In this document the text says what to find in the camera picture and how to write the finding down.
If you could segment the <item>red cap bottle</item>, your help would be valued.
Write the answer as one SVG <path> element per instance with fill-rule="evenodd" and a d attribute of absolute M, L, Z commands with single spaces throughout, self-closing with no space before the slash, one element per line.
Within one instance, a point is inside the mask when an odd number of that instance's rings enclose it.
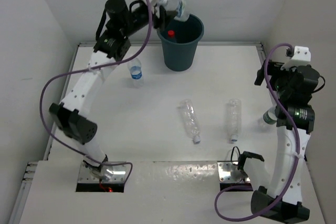
<path fill-rule="evenodd" d="M 168 30 L 166 33 L 166 40 L 177 44 L 176 33 L 174 30 Z"/>

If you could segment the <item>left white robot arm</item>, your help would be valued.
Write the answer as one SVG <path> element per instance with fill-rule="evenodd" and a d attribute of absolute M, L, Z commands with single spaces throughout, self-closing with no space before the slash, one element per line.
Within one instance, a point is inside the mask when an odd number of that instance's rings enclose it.
<path fill-rule="evenodd" d="M 129 37 L 147 26 L 163 29 L 178 14 L 166 11 L 160 0 L 107 0 L 96 31 L 96 44 L 81 76 L 59 103 L 53 103 L 49 113 L 64 135 L 77 145 L 76 152 L 95 173 L 108 166 L 108 157 L 101 150 L 95 135 L 98 126 L 88 120 L 91 106 L 106 78 L 120 64 L 131 43 Z"/>

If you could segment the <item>short round water bottle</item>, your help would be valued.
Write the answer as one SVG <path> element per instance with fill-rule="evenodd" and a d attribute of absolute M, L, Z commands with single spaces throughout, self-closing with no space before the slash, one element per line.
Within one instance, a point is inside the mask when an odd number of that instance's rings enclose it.
<path fill-rule="evenodd" d="M 184 0 L 158 0 L 158 5 L 166 11 L 176 12 L 174 19 L 177 21 L 186 22 L 189 19 L 190 13 Z"/>

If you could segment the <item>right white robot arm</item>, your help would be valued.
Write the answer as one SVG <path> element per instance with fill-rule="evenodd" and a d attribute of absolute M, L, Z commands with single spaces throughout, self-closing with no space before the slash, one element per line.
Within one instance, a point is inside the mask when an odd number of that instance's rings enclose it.
<path fill-rule="evenodd" d="M 264 158 L 247 151 L 238 160 L 238 170 L 250 179 L 253 214 L 261 212 L 262 217 L 281 223 L 300 223 L 310 217 L 310 210 L 302 204 L 301 169 L 315 120 L 309 101 L 317 91 L 320 74 L 308 63 L 286 67 L 271 61 L 257 72 L 255 84 L 261 85 L 266 76 L 281 103 L 271 108 L 278 136 L 275 170 L 270 176 Z"/>

